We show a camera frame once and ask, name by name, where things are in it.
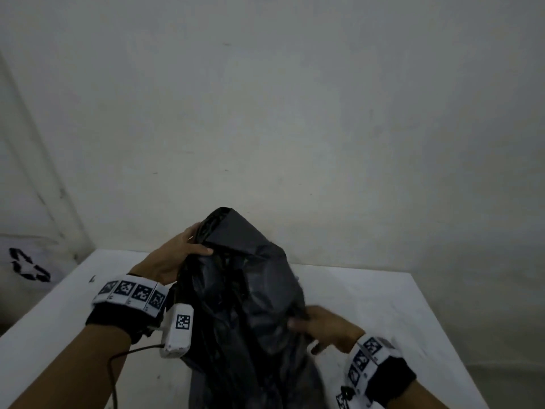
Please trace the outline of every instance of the trash bag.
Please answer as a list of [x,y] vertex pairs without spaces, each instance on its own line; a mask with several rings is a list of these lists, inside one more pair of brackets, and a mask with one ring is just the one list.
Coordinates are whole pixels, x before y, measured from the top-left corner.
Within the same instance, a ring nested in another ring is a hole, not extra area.
[[191,348],[181,359],[205,375],[205,406],[325,409],[306,353],[311,339],[286,326],[290,316],[305,317],[305,299],[282,248],[231,208],[211,213],[194,242],[214,254],[186,259],[167,307],[194,308]]

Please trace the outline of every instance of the white device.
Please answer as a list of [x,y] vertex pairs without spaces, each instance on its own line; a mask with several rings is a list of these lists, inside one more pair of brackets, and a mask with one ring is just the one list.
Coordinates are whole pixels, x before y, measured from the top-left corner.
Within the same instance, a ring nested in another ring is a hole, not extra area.
[[161,344],[164,347],[159,353],[164,359],[177,359],[187,353],[191,347],[193,331],[193,307],[179,302],[165,313]]

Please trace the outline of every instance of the wristband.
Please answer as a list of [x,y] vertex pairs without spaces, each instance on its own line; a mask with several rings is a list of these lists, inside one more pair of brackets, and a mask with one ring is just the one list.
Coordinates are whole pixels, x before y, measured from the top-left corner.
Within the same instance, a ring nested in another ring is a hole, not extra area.
[[136,275],[122,275],[107,282],[93,299],[85,325],[113,325],[124,330],[131,343],[159,327],[168,289]]
[[364,407],[376,401],[386,407],[416,379],[401,352],[382,337],[359,338],[345,366],[346,384],[354,388]]

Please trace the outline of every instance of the white table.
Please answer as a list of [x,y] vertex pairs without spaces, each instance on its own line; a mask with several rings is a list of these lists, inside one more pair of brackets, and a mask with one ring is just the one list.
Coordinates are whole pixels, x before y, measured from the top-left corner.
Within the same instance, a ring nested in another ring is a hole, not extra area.
[[[83,328],[91,300],[108,277],[128,272],[145,256],[95,251],[0,337],[0,408],[7,408]],[[451,409],[487,408],[410,274],[292,268],[308,304],[323,305],[391,338],[420,382]],[[157,344],[160,338],[156,332],[138,347]],[[343,364],[343,356],[332,347],[317,358],[326,385]],[[127,358],[117,383],[120,409],[187,407],[190,378],[190,370],[178,359],[161,359],[157,350],[135,353]]]

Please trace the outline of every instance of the black bag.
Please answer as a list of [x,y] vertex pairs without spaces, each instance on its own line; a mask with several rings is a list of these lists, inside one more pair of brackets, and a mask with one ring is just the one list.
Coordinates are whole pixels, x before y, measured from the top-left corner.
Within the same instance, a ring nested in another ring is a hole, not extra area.
[[186,259],[167,307],[194,308],[182,360],[204,373],[206,407],[325,409],[310,339],[286,327],[289,316],[305,317],[305,299],[282,248],[231,208],[211,213],[194,242],[214,254]]

